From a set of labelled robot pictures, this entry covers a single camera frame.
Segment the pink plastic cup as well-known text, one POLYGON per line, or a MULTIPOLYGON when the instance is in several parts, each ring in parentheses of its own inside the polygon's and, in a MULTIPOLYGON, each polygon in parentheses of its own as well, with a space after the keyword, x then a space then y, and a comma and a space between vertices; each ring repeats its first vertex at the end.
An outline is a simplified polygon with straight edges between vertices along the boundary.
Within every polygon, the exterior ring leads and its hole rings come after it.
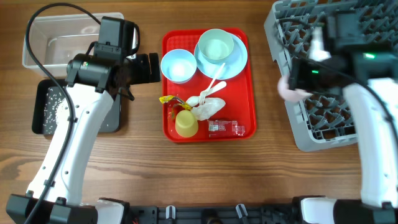
POLYGON ((279 79, 277 84, 277 91, 285 101, 297 103, 312 96, 311 93, 308 93, 305 90, 290 90, 288 79, 289 75, 284 75, 279 79))

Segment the yellow snack wrapper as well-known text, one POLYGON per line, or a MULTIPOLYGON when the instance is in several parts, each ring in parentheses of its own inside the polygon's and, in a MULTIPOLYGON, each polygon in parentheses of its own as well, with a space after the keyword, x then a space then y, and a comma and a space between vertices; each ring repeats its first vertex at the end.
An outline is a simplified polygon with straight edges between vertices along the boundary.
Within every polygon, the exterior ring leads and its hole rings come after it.
POLYGON ((164 120, 175 120, 177 114, 183 110, 192 110, 186 101, 182 100, 178 96, 166 95, 161 96, 159 101, 164 105, 164 120))

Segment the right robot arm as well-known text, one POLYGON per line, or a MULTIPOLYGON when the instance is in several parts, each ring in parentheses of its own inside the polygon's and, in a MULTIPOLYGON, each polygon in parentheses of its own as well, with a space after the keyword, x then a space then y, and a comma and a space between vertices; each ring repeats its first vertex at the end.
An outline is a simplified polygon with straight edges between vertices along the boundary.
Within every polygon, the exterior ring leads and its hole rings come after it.
POLYGON ((310 26, 307 57, 296 55, 279 83, 289 101, 306 93, 340 95, 358 138, 362 187, 358 200, 304 197, 304 223, 397 222, 397 54, 366 42, 355 11, 340 11, 310 26))

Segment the mint green bowl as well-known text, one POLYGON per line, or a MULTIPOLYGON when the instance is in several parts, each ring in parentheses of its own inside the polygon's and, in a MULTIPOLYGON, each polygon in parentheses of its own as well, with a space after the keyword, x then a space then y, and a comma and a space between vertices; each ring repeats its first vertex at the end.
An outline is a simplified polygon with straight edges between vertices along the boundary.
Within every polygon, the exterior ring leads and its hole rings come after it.
POLYGON ((234 40, 230 33, 222 29, 209 29, 200 36, 198 48, 207 61, 219 63, 231 55, 234 40))

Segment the white rice pile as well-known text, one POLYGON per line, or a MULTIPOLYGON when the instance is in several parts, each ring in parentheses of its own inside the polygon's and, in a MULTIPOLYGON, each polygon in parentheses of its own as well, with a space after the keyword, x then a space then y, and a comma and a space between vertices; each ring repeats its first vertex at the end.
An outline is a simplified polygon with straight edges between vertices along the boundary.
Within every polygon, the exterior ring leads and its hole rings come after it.
POLYGON ((59 87, 51 86, 47 89, 44 105, 44 128, 48 132, 57 128, 59 117, 69 114, 68 109, 65 109, 67 106, 68 103, 59 87))

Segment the yellow plastic cup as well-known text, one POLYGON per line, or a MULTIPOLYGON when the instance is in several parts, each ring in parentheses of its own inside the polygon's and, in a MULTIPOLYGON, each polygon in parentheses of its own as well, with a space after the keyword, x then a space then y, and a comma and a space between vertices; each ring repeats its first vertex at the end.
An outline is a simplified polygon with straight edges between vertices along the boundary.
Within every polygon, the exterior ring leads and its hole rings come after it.
POLYGON ((175 119, 175 130, 183 138, 190 138, 198 131, 198 121, 189 110, 180 111, 175 119))

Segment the white napkin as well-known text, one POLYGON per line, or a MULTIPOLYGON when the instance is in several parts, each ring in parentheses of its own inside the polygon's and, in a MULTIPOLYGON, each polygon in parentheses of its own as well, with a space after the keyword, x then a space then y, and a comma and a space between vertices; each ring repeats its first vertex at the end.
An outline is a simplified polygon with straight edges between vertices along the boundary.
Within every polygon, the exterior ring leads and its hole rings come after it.
POLYGON ((198 121, 210 119, 226 105, 221 98, 206 98, 203 105, 193 107, 191 112, 198 121))

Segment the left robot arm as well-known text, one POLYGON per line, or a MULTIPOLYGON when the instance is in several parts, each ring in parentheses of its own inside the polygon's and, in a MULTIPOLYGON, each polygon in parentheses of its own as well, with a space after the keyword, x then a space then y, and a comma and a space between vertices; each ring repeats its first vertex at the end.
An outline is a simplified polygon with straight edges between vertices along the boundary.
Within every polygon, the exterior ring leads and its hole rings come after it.
POLYGON ((65 105, 41 169, 25 195, 12 194, 6 212, 16 223, 128 223, 127 202, 81 201, 83 179, 101 124, 131 85, 160 80, 157 54, 138 54, 137 24, 104 17, 99 39, 67 65, 65 105))

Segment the light blue bowl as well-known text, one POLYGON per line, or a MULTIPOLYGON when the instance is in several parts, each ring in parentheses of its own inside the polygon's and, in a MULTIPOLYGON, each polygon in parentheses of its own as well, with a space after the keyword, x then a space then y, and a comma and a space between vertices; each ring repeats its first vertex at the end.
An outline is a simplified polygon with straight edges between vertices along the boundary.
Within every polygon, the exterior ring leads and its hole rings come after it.
POLYGON ((194 76, 197 70, 197 60, 191 52, 175 49, 162 57, 160 68, 167 80, 176 84, 184 84, 194 76))

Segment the red snack wrapper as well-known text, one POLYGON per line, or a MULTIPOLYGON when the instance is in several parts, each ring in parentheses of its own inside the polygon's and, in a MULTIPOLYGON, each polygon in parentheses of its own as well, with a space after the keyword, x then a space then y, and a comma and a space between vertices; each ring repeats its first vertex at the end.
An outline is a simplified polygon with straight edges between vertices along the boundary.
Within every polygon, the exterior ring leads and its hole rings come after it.
POLYGON ((239 125, 237 121, 208 121, 209 138, 232 138, 236 136, 243 136, 245 132, 245 127, 239 125))

